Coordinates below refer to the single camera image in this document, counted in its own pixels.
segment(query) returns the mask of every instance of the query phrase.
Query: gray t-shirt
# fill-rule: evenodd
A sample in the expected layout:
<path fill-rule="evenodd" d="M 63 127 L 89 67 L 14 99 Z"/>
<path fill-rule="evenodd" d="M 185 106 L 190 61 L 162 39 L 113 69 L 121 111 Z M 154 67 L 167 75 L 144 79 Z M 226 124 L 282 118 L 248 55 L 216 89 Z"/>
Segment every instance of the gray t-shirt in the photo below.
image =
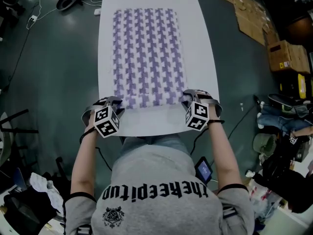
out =
<path fill-rule="evenodd" d="M 248 191 L 229 185 L 216 196 L 195 177 L 187 154 L 145 145 L 116 161 L 98 202 L 82 192 L 65 203 L 66 234 L 90 225 L 94 235 L 251 235 Z"/>

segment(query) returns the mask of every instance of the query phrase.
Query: jeans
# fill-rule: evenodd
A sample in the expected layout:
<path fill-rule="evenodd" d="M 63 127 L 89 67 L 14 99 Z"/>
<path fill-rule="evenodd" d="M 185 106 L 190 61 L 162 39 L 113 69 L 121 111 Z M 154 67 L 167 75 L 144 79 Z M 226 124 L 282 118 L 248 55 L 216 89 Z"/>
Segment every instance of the jeans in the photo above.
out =
<path fill-rule="evenodd" d="M 186 146 L 181 141 L 178 134 L 169 134 L 169 135 L 154 136 L 154 137 L 143 137 L 143 138 L 129 137 L 129 138 L 126 138 L 119 157 L 122 157 L 123 155 L 125 155 L 125 154 L 139 148 L 139 147 L 147 145 L 148 143 L 151 143 L 151 145 L 158 145 L 158 146 L 173 148 L 173 149 L 182 151 L 182 152 L 190 155 L 190 152 L 187 150 Z"/>
<path fill-rule="evenodd" d="M 298 131 L 311 126 L 311 124 L 305 120 L 294 119 L 292 117 L 282 117 L 282 112 L 272 106 L 264 105 L 261 113 L 262 115 L 260 115 L 257 119 L 258 124 L 264 126 L 275 126 L 284 133 Z"/>

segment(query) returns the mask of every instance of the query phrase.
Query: black equipment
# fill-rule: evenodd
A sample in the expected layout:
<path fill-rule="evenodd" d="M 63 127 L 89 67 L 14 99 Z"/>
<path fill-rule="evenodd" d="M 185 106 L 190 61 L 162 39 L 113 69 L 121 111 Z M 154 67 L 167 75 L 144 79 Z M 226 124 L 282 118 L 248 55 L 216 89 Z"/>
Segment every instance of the black equipment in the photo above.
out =
<path fill-rule="evenodd" d="M 205 185 L 212 179 L 212 169 L 205 157 L 201 157 L 195 165 L 196 177 Z"/>

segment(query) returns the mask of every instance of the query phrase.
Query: phone screen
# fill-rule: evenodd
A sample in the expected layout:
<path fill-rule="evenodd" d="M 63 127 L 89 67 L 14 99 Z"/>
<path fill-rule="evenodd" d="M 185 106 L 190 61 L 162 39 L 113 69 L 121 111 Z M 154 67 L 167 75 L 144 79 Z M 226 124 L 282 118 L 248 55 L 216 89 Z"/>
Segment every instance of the phone screen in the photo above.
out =
<path fill-rule="evenodd" d="M 201 164 L 199 165 L 198 171 L 205 181 L 207 181 L 211 175 L 211 171 L 204 161 L 202 161 Z"/>

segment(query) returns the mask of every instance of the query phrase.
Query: logo on shirt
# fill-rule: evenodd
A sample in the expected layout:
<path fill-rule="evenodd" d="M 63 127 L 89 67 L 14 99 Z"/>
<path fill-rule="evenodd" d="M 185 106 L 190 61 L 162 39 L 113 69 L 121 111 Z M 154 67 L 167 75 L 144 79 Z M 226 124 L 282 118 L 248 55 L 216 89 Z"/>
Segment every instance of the logo on shirt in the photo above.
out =
<path fill-rule="evenodd" d="M 124 213 L 121 212 L 121 207 L 118 208 L 107 208 L 106 212 L 103 214 L 103 221 L 105 226 L 110 226 L 112 229 L 115 226 L 120 226 L 123 221 Z"/>

